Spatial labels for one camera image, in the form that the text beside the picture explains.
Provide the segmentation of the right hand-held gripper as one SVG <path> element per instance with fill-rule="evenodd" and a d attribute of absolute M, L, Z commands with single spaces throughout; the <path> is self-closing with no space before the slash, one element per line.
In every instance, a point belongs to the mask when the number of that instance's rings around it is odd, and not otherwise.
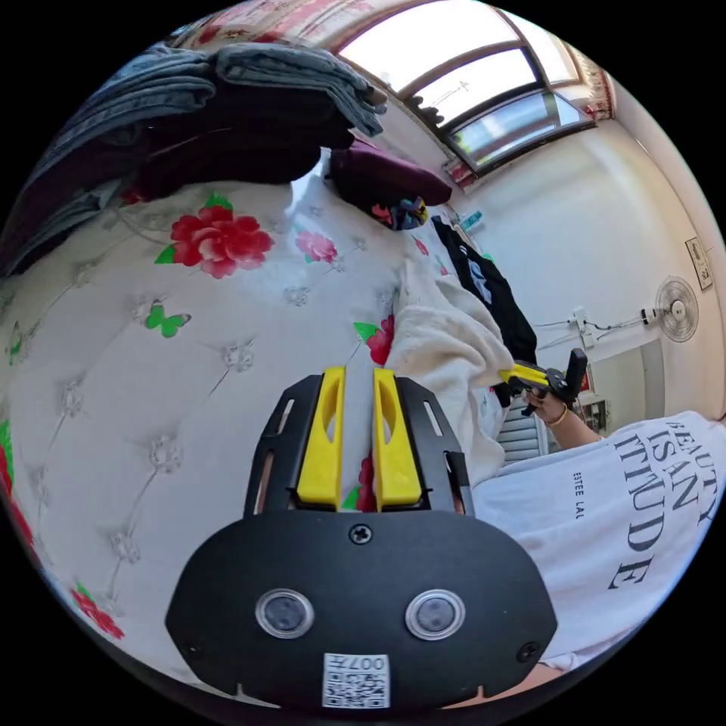
<path fill-rule="evenodd" d="M 547 370 L 526 363 L 517 362 L 509 370 L 499 371 L 501 380 L 508 385 L 510 394 L 521 396 L 525 391 L 537 391 L 543 398 L 551 393 L 567 410 L 574 403 L 574 361 L 570 361 L 565 372 L 555 368 Z"/>

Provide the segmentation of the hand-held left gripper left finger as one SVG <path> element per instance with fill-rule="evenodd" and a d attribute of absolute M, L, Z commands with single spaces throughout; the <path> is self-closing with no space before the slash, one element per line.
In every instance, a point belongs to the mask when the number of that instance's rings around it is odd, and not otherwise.
<path fill-rule="evenodd" d="M 296 487 L 304 506 L 337 506 L 342 491 L 346 369 L 327 368 L 319 386 Z"/>

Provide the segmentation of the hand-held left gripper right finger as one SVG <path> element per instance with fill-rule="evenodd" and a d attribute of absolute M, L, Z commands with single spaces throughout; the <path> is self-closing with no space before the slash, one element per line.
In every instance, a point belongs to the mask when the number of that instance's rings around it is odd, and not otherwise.
<path fill-rule="evenodd" d="M 422 488 L 395 374 L 384 368 L 373 373 L 373 461 L 379 509 L 419 505 Z"/>

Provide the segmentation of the person's right hand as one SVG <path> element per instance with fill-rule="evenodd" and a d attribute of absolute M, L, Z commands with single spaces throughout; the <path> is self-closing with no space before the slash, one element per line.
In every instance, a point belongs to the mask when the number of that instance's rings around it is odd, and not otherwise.
<path fill-rule="evenodd" d="M 526 394 L 527 404 L 547 427 L 557 426 L 569 413 L 569 407 L 551 392 L 531 389 Z"/>

